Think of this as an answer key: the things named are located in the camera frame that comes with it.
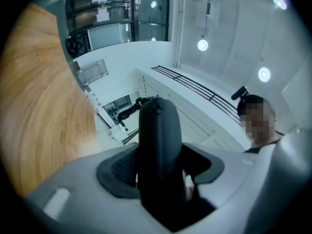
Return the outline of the black oval case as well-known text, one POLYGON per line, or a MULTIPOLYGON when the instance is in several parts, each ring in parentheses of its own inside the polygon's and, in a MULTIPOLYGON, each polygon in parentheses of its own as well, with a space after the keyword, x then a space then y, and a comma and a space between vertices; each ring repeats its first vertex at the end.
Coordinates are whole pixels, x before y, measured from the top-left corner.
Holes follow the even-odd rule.
POLYGON ((175 105, 160 97, 145 103, 139 112, 136 154, 142 201, 176 204, 185 201, 181 151, 180 121, 175 105))

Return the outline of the black framed glass entrance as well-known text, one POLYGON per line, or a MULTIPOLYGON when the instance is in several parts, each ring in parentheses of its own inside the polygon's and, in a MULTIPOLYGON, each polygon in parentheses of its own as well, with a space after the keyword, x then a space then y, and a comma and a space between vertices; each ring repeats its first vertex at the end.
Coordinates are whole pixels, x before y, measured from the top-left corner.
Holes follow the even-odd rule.
POLYGON ((77 58, 88 52, 132 41, 167 41, 170 0, 65 0, 69 37, 67 52, 77 58), (110 20, 97 22, 98 8, 110 20))

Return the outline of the row of clear water jugs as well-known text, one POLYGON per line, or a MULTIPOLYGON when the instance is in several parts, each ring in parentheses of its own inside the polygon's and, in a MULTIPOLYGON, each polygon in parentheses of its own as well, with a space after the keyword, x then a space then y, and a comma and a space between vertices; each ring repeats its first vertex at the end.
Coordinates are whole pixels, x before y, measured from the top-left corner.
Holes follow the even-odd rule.
POLYGON ((98 97, 95 95, 95 93, 91 90, 89 86, 85 88, 84 94, 86 95, 87 99, 91 103, 94 111, 99 114, 100 110, 102 109, 102 105, 98 99, 98 97))

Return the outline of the person's black shirt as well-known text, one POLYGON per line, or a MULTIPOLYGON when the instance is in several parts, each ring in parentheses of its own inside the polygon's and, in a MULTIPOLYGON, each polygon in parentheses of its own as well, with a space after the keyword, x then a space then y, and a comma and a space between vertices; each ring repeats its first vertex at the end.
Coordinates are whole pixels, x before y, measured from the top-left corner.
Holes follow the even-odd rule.
POLYGON ((252 144, 251 147, 244 151, 244 153, 249 154, 258 154, 260 152, 260 149, 271 144, 277 144, 279 142, 280 138, 273 138, 267 141, 264 141, 262 143, 258 144, 252 144))

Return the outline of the white wall pipes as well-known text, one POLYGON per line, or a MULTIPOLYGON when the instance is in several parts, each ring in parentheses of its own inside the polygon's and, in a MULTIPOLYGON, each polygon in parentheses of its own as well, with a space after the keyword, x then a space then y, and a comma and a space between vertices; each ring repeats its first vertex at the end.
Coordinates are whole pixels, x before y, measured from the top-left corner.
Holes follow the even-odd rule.
POLYGON ((176 68, 180 66, 180 56, 184 34, 185 8, 186 8, 186 0, 178 0, 177 7, 175 8, 177 20, 176 20, 175 40, 173 41, 175 50, 173 66, 176 68))

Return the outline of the dark glass window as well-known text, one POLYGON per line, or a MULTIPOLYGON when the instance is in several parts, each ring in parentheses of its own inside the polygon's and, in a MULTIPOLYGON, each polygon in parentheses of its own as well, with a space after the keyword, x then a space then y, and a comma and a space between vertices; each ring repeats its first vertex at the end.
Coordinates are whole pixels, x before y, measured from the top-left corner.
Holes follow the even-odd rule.
POLYGON ((139 92, 135 91, 126 96, 120 97, 106 105, 103 106, 105 111, 108 113, 110 118, 113 120, 115 125, 118 125, 117 116, 119 113, 132 107, 136 100, 139 98, 139 92))

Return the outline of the white sink cabinet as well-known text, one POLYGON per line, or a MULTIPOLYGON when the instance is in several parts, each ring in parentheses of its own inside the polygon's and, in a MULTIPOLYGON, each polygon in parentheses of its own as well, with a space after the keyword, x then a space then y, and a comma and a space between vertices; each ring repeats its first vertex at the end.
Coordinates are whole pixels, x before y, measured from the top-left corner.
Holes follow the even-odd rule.
POLYGON ((116 142, 121 142, 128 137, 126 130, 121 124, 115 125, 109 129, 108 136, 116 142))

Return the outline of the grey folded table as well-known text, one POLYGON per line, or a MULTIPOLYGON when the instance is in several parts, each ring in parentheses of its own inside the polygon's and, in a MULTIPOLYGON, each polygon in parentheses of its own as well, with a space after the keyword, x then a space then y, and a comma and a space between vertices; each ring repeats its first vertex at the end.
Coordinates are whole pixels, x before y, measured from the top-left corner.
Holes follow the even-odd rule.
POLYGON ((84 87, 87 87, 90 83, 109 74, 103 59, 91 62, 81 68, 77 62, 76 64, 77 67, 79 67, 79 69, 76 70, 77 77, 84 87))

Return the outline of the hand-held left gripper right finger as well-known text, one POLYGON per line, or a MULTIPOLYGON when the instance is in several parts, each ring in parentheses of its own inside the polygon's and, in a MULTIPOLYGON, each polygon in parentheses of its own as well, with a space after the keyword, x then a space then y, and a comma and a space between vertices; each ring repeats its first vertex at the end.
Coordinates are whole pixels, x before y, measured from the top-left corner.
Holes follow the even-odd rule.
POLYGON ((246 183, 257 156, 184 143, 183 166, 191 225, 177 234, 247 234, 253 196, 246 183))

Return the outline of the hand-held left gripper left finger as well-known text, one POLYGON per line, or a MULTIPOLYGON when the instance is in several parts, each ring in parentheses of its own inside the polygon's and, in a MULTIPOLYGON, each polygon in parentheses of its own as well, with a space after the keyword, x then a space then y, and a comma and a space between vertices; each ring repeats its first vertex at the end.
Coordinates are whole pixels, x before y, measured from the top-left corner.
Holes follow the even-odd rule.
POLYGON ((142 206, 133 172, 136 144, 64 165, 26 198, 54 234, 173 234, 142 206))

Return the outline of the black balcony railing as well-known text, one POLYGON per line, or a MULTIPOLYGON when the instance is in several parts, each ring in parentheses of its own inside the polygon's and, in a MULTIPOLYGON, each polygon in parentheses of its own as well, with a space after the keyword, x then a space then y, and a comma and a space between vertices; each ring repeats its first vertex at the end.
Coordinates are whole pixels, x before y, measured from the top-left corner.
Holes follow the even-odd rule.
POLYGON ((223 97, 210 90, 206 86, 176 72, 172 71, 166 67, 158 65, 157 67, 153 67, 152 70, 174 80, 175 82, 183 85, 184 87, 190 89, 196 94, 203 97, 205 100, 209 101, 215 107, 224 112, 227 116, 229 116, 232 120, 234 120, 239 126, 241 126, 239 117, 236 113, 236 107, 230 104, 223 97))

